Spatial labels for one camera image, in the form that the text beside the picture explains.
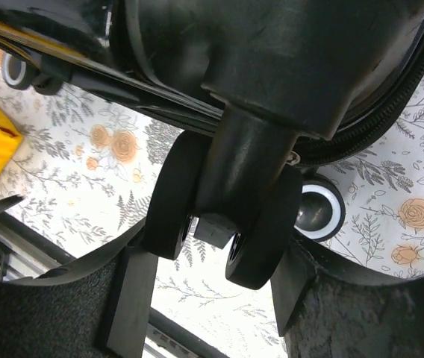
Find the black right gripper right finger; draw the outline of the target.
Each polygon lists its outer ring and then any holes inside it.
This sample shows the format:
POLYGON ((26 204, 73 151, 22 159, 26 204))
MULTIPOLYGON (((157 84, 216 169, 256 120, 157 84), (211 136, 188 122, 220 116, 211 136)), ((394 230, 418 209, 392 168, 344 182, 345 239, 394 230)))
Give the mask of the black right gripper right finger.
POLYGON ((271 287, 289 357, 424 357, 424 275, 399 279, 292 239, 271 287))

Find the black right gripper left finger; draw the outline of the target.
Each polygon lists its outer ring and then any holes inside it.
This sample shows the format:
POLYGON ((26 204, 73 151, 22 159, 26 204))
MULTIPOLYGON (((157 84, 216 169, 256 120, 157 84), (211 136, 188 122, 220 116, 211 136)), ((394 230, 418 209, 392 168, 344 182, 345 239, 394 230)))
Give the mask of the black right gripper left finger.
POLYGON ((0 357, 141 357, 158 259, 144 222, 37 277, 0 283, 0 357))

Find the black suitcase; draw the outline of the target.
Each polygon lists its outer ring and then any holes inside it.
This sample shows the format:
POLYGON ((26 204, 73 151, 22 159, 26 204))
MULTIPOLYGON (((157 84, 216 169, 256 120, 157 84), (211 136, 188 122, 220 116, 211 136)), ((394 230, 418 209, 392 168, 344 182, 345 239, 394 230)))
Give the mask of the black suitcase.
POLYGON ((183 130, 152 193, 145 249, 175 259, 193 217, 229 224, 225 270, 261 288, 294 231, 303 169, 395 121, 424 68, 424 1, 0 1, 4 79, 183 130))

